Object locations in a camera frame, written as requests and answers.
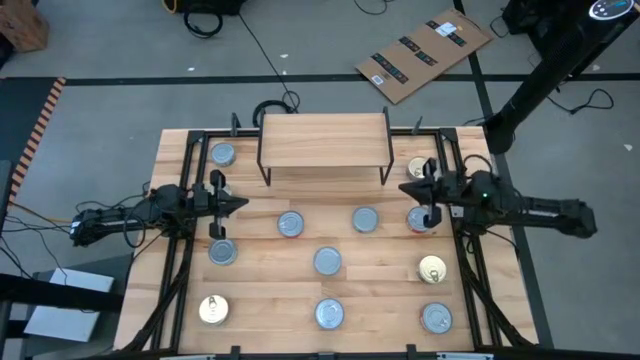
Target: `wooden table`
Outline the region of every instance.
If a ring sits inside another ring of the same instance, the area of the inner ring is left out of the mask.
[[[457,132],[463,157],[489,157],[481,128],[458,128]],[[187,133],[163,131],[152,187],[178,183]],[[411,158],[436,156],[433,139],[394,137],[396,161],[386,186],[380,184],[375,168],[282,168],[267,187],[256,165],[257,139],[212,139],[209,146],[223,141],[234,145],[237,160],[221,170],[233,194],[249,198],[250,203],[223,222],[227,237],[238,247],[238,258],[231,266],[211,263],[211,220],[198,221],[180,353],[226,354],[232,345],[240,345],[243,353],[402,352],[406,344],[416,344],[418,351],[472,350],[447,212],[428,234],[415,234],[406,225],[406,215],[417,203],[398,190],[398,184],[407,181],[405,168]],[[197,153],[196,149],[191,174]],[[486,165],[470,159],[467,166],[471,173]],[[206,174],[214,168],[208,159]],[[373,233],[361,234],[352,228],[352,212],[362,205],[374,206],[380,215]],[[276,220],[287,210],[304,216],[305,230],[299,238],[285,239],[278,233]],[[510,237],[508,228],[492,230]],[[490,235],[481,241],[494,300],[521,334],[536,342],[512,246]],[[334,246],[342,254],[342,268],[335,276],[319,275],[313,268],[313,255],[322,246]],[[132,339],[155,307],[166,249],[167,241],[159,240],[133,264],[115,348]],[[446,279],[438,285],[426,285],[416,275],[418,262],[429,254],[447,264]],[[204,324],[198,316],[200,302],[212,294],[226,297],[231,308],[227,321],[218,327]],[[321,331],[314,320],[315,305],[327,297],[339,299],[345,308],[345,321],[336,331]],[[421,309],[436,301],[453,313],[453,328],[444,335],[427,332],[419,321]],[[169,343],[172,317],[170,308],[163,346]],[[489,343],[483,311],[479,318],[483,339]]]

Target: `cardboard box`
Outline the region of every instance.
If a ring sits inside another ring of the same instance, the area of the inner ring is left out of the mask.
[[[492,38],[462,13],[449,9],[357,69],[397,104]]]
[[[49,23],[30,0],[0,0],[0,33],[17,51],[42,50],[47,47]]]

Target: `tin can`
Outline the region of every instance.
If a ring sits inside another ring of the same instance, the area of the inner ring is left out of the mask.
[[[198,310],[204,323],[220,325],[229,315],[229,303],[220,295],[211,295],[202,300]]]
[[[209,259],[216,265],[231,265],[236,257],[238,249],[232,240],[215,240],[209,247]]]
[[[363,206],[353,212],[353,228],[357,232],[370,233],[378,227],[378,212],[376,209]]]
[[[316,322],[325,330],[335,330],[344,321],[344,308],[336,299],[324,299],[316,306]]]
[[[211,150],[211,158],[216,165],[227,167],[236,161],[236,150],[231,144],[216,144]]]
[[[313,267],[322,275],[335,275],[342,266],[340,252],[333,247],[323,247],[313,257]]]
[[[304,230],[304,219],[296,211],[287,211],[278,218],[278,231],[284,237],[295,238]]]
[[[429,210],[425,207],[416,206],[409,210],[409,214],[407,215],[407,224],[411,231],[422,234],[429,230],[429,228],[424,225],[425,216],[429,216]]]
[[[426,162],[427,159],[422,156],[414,157],[409,161],[409,164],[407,165],[407,176],[411,181],[424,179],[424,172],[422,171],[422,168]],[[433,173],[433,177],[437,179],[440,177],[440,162],[436,160],[436,163],[437,168]]]
[[[418,276],[424,282],[437,284],[447,276],[447,265],[437,256],[429,255],[420,260]]]
[[[444,334],[451,330],[453,316],[444,304],[431,303],[420,314],[422,326],[434,334]]]

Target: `orange striped tape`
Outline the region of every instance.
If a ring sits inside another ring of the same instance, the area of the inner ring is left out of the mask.
[[[33,157],[38,150],[38,145],[40,145],[40,141],[42,141],[42,137],[44,136],[44,131],[47,129],[47,125],[51,120],[51,114],[53,113],[53,109],[56,107],[58,100],[60,99],[60,95],[62,94],[62,88],[64,84],[67,82],[65,78],[57,78],[56,81],[53,82],[53,86],[49,91],[49,96],[47,96],[47,100],[45,101],[42,111],[40,111],[40,116],[38,117],[38,121],[33,126],[33,130],[31,130],[31,135],[27,140],[27,146],[24,148],[22,155],[20,156],[20,161],[16,165],[16,168],[11,176],[11,190],[9,192],[9,201],[14,202],[16,200],[16,196],[18,195],[18,190],[20,190],[20,186],[24,182],[25,176],[27,176],[27,171],[29,171],[29,166],[33,161]]]

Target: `wooden shelf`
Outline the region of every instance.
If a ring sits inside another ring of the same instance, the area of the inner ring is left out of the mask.
[[[393,165],[387,108],[377,114],[265,114],[258,166],[267,185],[272,168],[378,167]]]

